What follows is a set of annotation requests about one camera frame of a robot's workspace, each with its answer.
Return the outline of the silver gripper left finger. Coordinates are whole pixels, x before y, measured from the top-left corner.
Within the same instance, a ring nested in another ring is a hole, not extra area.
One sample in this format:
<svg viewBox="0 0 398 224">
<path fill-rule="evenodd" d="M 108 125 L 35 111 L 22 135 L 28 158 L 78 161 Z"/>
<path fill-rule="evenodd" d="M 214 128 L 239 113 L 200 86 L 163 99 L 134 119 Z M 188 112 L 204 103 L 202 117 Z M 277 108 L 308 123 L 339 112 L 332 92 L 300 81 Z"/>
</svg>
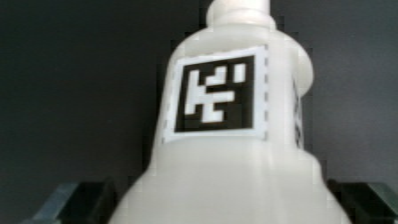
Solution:
<svg viewBox="0 0 398 224">
<path fill-rule="evenodd" d="M 106 224 L 117 206 L 113 180 L 62 183 L 19 224 Z"/>
</svg>

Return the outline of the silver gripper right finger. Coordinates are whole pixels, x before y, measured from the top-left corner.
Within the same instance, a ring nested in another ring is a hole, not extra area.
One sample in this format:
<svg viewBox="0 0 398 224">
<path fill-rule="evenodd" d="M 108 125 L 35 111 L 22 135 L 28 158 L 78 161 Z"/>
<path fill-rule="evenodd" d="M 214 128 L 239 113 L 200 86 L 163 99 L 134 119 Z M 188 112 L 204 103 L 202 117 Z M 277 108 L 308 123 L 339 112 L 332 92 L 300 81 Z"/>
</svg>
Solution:
<svg viewBox="0 0 398 224">
<path fill-rule="evenodd" d="M 326 181 L 351 224 L 398 224 L 398 194 L 380 182 Z"/>
</svg>

